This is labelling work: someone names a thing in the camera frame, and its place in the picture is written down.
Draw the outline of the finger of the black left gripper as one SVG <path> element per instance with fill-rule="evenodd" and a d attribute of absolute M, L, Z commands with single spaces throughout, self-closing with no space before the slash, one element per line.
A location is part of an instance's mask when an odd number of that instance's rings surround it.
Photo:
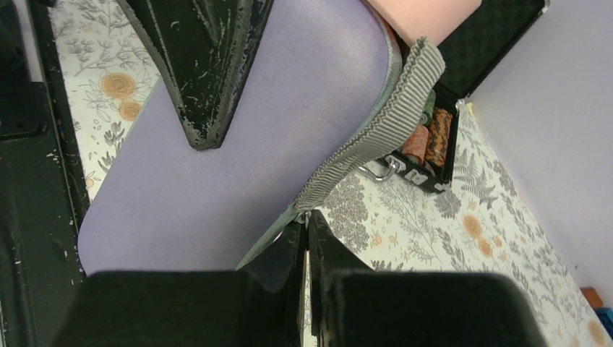
<path fill-rule="evenodd" d="M 219 148 L 262 40 L 272 1 L 119 1 L 161 73 L 189 145 Z"/>

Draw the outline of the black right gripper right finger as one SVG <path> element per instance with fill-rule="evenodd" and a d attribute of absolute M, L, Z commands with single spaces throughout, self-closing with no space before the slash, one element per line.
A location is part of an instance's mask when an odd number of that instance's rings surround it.
<path fill-rule="evenodd" d="M 319 346 L 545 346 L 530 304 L 495 273 L 376 271 L 309 214 Z"/>

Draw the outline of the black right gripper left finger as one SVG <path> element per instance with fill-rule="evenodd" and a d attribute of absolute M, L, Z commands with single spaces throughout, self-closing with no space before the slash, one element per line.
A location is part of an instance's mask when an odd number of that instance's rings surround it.
<path fill-rule="evenodd" d="M 55 346 L 300 346 L 303 224 L 239 270 L 116 271 L 79 286 Z"/>

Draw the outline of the lilac umbrella zip case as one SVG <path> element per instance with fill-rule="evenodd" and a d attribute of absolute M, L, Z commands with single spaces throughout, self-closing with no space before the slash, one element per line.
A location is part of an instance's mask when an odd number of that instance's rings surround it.
<path fill-rule="evenodd" d="M 80 227 L 87 275 L 233 270 L 415 129 L 445 69 L 362 1 L 276 1 L 223 144 L 195 150 L 159 82 Z"/>

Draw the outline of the pink folding umbrella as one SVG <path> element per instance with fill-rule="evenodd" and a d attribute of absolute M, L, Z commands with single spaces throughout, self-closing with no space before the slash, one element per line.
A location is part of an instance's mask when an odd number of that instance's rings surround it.
<path fill-rule="evenodd" d="M 425 37 L 439 45 L 480 6 L 481 0 L 368 0 L 409 46 Z"/>

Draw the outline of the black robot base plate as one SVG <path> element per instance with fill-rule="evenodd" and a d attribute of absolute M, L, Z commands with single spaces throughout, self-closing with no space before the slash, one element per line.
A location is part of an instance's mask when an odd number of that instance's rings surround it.
<path fill-rule="evenodd" d="M 51 11 L 1 3 L 1 344 L 50 346 L 89 205 Z"/>

